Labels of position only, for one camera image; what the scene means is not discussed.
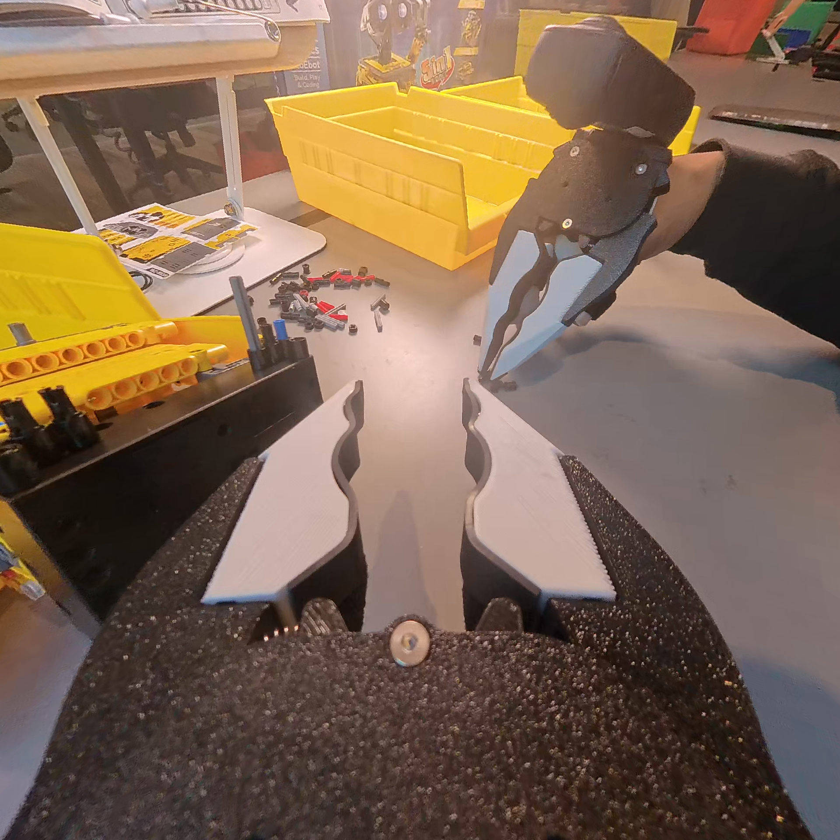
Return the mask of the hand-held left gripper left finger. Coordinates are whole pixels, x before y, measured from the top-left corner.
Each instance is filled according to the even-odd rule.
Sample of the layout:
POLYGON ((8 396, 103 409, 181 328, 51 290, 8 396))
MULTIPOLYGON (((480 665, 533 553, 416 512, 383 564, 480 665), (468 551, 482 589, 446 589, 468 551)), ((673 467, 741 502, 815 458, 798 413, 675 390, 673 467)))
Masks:
POLYGON ((259 456, 204 604, 335 605, 365 588, 358 501, 364 385, 352 381, 259 456))

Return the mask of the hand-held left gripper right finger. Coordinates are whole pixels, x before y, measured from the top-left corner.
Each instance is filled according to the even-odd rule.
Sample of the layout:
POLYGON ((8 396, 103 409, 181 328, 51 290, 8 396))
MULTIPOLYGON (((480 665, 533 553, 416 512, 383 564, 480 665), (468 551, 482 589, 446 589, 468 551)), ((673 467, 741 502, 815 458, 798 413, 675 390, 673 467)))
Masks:
POLYGON ((476 380, 463 383, 465 506, 461 573, 481 605, 614 602, 616 588, 564 466, 564 453, 476 380))

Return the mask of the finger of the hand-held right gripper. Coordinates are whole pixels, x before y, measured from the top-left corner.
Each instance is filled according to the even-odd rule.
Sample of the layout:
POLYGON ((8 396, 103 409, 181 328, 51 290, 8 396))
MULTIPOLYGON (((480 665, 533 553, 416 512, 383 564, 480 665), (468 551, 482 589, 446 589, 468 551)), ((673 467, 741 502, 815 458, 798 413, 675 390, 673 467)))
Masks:
POLYGON ((550 247, 533 232, 518 231, 490 284, 478 375, 481 382, 503 376, 502 357, 515 349, 524 322, 541 302, 550 276, 550 247))
POLYGON ((559 337, 582 314, 598 318, 634 270, 655 226, 655 217, 639 217, 623 231, 583 247, 557 224, 538 222, 534 217, 508 217, 497 240, 497 271, 516 233, 525 230, 536 233, 549 246, 549 279, 539 306, 524 322, 517 348, 502 357, 503 376, 559 337))

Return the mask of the yellow toy block robot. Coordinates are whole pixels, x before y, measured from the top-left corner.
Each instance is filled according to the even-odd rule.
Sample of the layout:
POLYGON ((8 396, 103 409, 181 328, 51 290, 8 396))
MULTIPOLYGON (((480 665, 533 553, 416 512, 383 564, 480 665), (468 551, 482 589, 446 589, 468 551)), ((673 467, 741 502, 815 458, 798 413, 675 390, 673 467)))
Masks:
POLYGON ((93 636, 151 556, 322 403, 303 338, 162 316, 134 289, 2 307, 2 589, 93 636))

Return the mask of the small red black parts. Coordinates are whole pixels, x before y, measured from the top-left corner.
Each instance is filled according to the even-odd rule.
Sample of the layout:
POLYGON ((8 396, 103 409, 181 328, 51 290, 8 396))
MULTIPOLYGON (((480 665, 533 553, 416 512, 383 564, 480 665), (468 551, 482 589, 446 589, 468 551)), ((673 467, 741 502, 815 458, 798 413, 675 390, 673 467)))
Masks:
POLYGON ((382 317, 391 309, 387 291, 392 283, 367 266, 329 269, 313 275, 304 264, 299 270, 286 269, 269 276, 268 283, 273 290, 269 305, 279 316, 271 325, 278 341, 287 340, 289 327, 296 325, 305 332, 346 331, 355 335, 359 325, 351 319, 348 304, 330 300, 345 291, 377 290, 369 306, 377 331, 382 331, 382 317))

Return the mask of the grey metal axle rod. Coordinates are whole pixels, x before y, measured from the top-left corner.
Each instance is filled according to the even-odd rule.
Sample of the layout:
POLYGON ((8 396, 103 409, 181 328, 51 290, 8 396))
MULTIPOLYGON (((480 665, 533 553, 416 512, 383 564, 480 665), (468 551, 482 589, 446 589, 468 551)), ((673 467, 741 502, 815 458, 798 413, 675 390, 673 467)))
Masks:
POLYGON ((228 281, 245 331, 248 357, 251 359, 257 358, 262 351, 261 335, 252 312, 252 304, 245 282, 241 276, 231 276, 228 281))

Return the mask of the person's right forearm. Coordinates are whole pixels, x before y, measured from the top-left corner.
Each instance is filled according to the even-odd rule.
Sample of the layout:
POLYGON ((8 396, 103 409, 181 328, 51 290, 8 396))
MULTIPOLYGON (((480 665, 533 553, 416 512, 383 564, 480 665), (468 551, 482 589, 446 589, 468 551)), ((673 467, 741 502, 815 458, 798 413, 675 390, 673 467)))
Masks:
POLYGON ((839 169, 800 150, 765 154, 722 140, 726 163, 704 212, 670 251, 795 327, 839 346, 839 169))

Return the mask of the grey desk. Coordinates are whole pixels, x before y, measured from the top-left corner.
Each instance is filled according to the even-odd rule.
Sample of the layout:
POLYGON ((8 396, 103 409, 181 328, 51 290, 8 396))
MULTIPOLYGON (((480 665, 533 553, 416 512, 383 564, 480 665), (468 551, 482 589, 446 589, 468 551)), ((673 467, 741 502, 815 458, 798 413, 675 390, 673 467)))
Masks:
MULTIPOLYGON (((477 315, 466 280, 407 280, 394 328, 331 391, 364 378, 355 479, 369 552, 366 622, 460 623, 469 478, 461 381, 477 315)), ((525 364, 505 403, 615 493, 696 587, 742 667, 783 782, 815 838, 838 838, 838 347, 699 259, 642 264, 595 325, 525 364)))

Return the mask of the person's right hand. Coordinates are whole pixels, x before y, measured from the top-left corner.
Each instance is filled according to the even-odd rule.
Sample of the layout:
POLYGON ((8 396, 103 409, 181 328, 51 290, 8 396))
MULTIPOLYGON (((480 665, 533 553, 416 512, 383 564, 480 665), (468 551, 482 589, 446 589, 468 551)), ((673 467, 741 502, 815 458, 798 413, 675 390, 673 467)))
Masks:
POLYGON ((722 150, 685 154, 672 160, 669 189, 655 203, 656 226, 639 252, 639 261, 670 250, 690 231, 710 201, 725 163, 722 150))

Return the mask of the yellow plastic bin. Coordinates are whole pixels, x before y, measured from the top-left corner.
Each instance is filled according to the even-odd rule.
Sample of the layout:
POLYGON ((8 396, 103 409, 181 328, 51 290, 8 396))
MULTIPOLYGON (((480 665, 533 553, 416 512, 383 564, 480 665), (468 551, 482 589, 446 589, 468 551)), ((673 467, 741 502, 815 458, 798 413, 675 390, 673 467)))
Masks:
POLYGON ((561 12, 556 9, 522 9, 519 13, 514 76, 524 77, 532 52, 546 27, 574 25, 590 17, 613 18, 640 44, 666 61, 674 44, 677 22, 671 19, 609 15, 600 12, 561 12))
MULTIPOLYGON (((498 106, 536 112, 544 116, 548 115, 544 106, 530 99, 522 77, 484 81, 474 85, 446 89, 443 92, 452 96, 490 102, 498 106)), ((695 105, 686 124, 669 146, 674 156, 688 154, 691 151, 699 119, 700 106, 695 105)))
POLYGON ((1 347, 10 323, 34 340, 160 320, 117 256, 99 238, 1 224, 1 347))
POLYGON ((266 106, 303 202, 448 270, 495 247, 574 135, 545 112, 394 82, 266 106))

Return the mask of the black flat device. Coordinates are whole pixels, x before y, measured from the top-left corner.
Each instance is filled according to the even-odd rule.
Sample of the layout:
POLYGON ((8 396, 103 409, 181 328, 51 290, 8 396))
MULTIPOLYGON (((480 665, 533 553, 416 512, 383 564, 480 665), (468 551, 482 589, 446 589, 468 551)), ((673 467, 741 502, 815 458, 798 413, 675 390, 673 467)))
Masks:
POLYGON ((832 114, 726 104, 712 108, 707 116, 716 121, 751 128, 839 141, 839 117, 832 114))

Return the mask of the red container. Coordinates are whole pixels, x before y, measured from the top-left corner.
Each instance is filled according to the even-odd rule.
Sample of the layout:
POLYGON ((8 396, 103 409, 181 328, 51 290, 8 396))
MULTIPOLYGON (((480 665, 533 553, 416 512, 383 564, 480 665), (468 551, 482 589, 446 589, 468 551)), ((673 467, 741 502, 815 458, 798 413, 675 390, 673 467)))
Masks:
POLYGON ((714 56, 746 54, 773 14, 776 1, 692 2, 689 24, 707 32, 686 43, 688 51, 714 56))

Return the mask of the green container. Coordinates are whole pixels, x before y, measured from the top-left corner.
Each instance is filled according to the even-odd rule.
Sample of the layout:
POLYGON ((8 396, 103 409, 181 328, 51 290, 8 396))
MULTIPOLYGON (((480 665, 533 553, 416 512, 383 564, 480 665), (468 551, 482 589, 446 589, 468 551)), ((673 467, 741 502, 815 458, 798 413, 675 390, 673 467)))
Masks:
POLYGON ((782 51, 812 46, 830 34, 832 26, 838 24, 838 2, 802 2, 788 14, 789 1, 774 3, 768 21, 771 26, 777 17, 784 21, 773 31, 773 37, 782 51))

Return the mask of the blue printed cardboard box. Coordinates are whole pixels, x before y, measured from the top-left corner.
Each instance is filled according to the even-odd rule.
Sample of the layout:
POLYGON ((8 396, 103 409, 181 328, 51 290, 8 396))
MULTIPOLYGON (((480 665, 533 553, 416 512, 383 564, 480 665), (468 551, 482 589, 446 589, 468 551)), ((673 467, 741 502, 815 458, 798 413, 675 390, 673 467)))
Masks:
POLYGON ((328 1, 332 89, 393 81, 440 91, 512 74, 522 2, 328 1))

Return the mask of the yellow grey sticker sheet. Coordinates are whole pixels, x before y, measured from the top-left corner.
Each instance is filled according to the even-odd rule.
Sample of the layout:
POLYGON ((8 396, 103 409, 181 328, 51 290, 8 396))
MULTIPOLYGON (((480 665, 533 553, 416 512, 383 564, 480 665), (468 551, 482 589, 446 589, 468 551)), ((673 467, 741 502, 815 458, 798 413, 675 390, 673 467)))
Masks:
POLYGON ((158 203, 97 224, 99 237, 134 277, 202 272, 231 256, 259 228, 228 215, 192 215, 158 203))

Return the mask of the white stand pole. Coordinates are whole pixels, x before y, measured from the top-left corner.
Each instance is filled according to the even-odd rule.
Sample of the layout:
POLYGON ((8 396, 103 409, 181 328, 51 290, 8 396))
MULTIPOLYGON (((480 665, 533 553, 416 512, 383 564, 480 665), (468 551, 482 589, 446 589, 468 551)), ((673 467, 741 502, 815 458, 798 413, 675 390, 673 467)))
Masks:
POLYGON ((50 131, 45 111, 41 108, 38 100, 33 97, 18 96, 17 104, 26 117, 29 127, 33 130, 34 136, 55 173, 63 193, 70 202, 83 231, 94 237, 99 236, 96 222, 50 131))
POLYGON ((234 79, 234 77, 216 77, 215 86, 227 182, 225 213, 237 219, 239 222, 244 222, 244 181, 240 157, 238 111, 234 79))

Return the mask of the open instruction booklet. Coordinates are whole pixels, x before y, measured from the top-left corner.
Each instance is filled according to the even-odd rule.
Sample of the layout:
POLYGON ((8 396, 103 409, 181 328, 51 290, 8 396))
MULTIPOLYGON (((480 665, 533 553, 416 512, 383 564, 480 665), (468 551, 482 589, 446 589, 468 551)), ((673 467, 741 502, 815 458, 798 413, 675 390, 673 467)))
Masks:
POLYGON ((2 1, 2 25, 93 25, 221 16, 279 25, 326 24, 323 1, 2 1))

